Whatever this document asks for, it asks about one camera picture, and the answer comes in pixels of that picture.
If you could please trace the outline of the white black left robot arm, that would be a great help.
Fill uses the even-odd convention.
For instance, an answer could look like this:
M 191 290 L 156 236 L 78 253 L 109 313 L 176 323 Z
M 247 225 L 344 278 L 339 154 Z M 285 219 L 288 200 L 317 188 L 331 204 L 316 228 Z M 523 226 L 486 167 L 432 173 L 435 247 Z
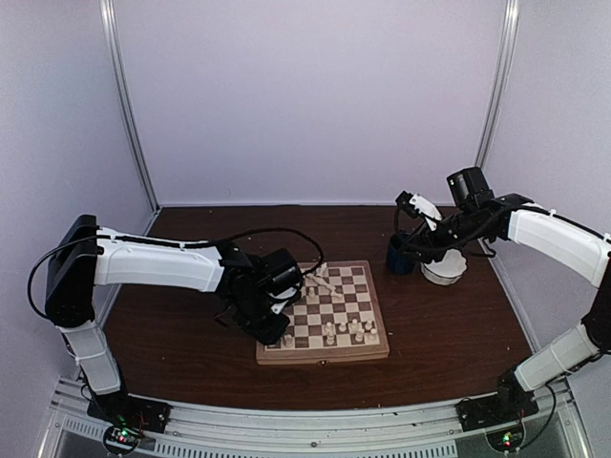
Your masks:
M 266 256 L 244 252 L 240 235 L 182 241 L 118 232 L 78 217 L 64 238 L 45 253 L 28 276 L 27 294 L 41 267 L 47 269 L 44 306 L 72 349 L 101 409 L 118 424 L 137 416 L 137 402 L 124 391 L 119 365 L 93 305 L 101 286 L 135 285 L 215 295 L 235 313 L 239 328 L 261 344 L 277 342 L 288 326 L 285 306 L 301 296 L 304 278 L 289 251 Z

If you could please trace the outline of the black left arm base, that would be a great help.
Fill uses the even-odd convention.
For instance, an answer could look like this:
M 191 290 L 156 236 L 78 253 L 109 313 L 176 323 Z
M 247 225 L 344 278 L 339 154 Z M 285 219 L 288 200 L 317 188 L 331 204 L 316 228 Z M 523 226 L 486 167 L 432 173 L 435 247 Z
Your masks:
M 83 378 L 89 391 L 87 414 L 90 417 L 104 420 L 115 427 L 130 429 L 138 434 L 165 431 L 171 411 L 169 404 L 129 394 L 122 374 L 120 374 L 119 391 L 110 394 L 97 394 L 91 388 L 87 376 L 84 375 Z

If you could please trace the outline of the white bishop piece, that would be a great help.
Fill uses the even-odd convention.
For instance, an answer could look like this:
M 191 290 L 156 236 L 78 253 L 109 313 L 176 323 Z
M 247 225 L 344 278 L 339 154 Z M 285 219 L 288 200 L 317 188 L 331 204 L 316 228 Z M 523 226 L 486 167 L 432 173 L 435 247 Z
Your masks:
M 327 346 L 334 345 L 335 343 L 335 327 L 331 322 L 327 322 L 325 325 L 325 335 Z

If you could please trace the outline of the wooden chess board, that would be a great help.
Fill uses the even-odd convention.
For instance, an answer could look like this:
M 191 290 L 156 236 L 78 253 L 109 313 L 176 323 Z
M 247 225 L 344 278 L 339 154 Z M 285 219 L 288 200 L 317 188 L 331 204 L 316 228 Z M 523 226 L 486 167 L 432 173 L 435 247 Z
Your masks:
M 260 365 L 329 364 L 352 363 L 386 359 L 390 344 L 384 325 L 381 308 L 376 294 L 370 265 L 366 260 L 330 261 L 329 278 L 326 280 L 344 297 L 331 297 L 328 291 L 314 281 L 305 278 L 302 297 L 284 310 L 289 318 L 285 334 L 294 338 L 293 347 L 285 347 L 283 337 L 273 345 L 257 344 L 256 360 Z M 317 290 L 309 297 L 307 290 Z M 350 322 L 357 319 L 358 330 L 364 332 L 364 342 L 354 340 L 356 332 L 350 329 Z M 368 342 L 366 321 L 372 321 L 377 330 L 378 343 Z M 335 343 L 327 346 L 325 325 L 331 322 L 335 327 Z M 340 323 L 347 324 L 347 330 L 340 332 Z

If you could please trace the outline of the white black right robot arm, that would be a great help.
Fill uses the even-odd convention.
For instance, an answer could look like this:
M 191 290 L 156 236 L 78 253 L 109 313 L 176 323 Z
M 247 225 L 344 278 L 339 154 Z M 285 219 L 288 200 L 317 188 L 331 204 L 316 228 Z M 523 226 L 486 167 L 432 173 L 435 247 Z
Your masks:
M 446 179 L 457 213 L 444 217 L 437 207 L 417 193 L 402 192 L 398 212 L 421 219 L 420 229 L 398 232 L 399 257 L 419 263 L 424 277 L 451 285 L 466 272 L 464 252 L 472 241 L 503 240 L 514 248 L 501 253 L 514 284 L 540 298 L 536 281 L 546 289 L 569 291 L 575 280 L 578 291 L 594 288 L 591 305 L 568 331 L 503 375 L 489 403 L 498 421 L 511 420 L 526 405 L 530 393 L 570 370 L 610 351 L 610 237 L 548 210 L 520 194 L 496 196 L 478 167 L 469 167 Z

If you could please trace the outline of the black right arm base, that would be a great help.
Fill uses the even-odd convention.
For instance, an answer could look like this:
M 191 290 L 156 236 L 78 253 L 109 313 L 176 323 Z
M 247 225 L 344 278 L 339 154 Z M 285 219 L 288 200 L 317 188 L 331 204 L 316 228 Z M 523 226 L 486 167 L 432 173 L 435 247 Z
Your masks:
M 494 427 L 537 414 L 532 391 L 524 390 L 509 372 L 497 380 L 496 393 L 481 398 L 464 398 L 455 405 L 464 431 Z

